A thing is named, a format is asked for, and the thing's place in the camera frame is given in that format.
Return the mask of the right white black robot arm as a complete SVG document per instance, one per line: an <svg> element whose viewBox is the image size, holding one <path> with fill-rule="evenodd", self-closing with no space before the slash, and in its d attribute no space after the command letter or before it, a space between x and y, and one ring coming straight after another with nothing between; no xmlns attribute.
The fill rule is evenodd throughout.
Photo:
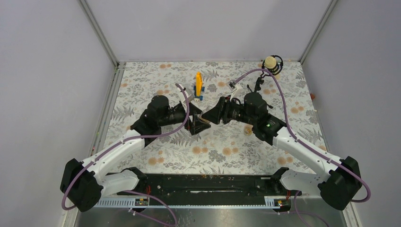
<svg viewBox="0 0 401 227"><path fill-rule="evenodd" d="M222 96L215 107L201 116L213 124L238 121L252 125L252 132L258 139L287 151L315 172L314 187L310 187L312 178L301 183L295 174L273 179L271 188L278 195L288 190L317 191L332 208L344 210L362 187L359 164L354 158L340 158L302 141L284 121L268 112L268 104L259 93L246 94L242 103L237 98ZM288 179L294 179L295 184L291 185Z"/></svg>

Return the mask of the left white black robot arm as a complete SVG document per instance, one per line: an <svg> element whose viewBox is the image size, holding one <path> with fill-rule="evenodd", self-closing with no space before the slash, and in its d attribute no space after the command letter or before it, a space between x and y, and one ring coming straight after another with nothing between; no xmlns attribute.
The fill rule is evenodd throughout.
<svg viewBox="0 0 401 227"><path fill-rule="evenodd" d="M71 159L64 168L60 190L74 208L85 212L94 207L102 197L131 190L142 194L147 187L144 174L134 167L120 173L111 174L110 170L130 154L140 151L156 138L163 137L163 126L180 124L176 129L184 128L191 135L196 135L210 128L210 124L199 118L201 109L185 101L170 107L166 96L154 96L140 118L116 142L101 152L82 161Z"/></svg>

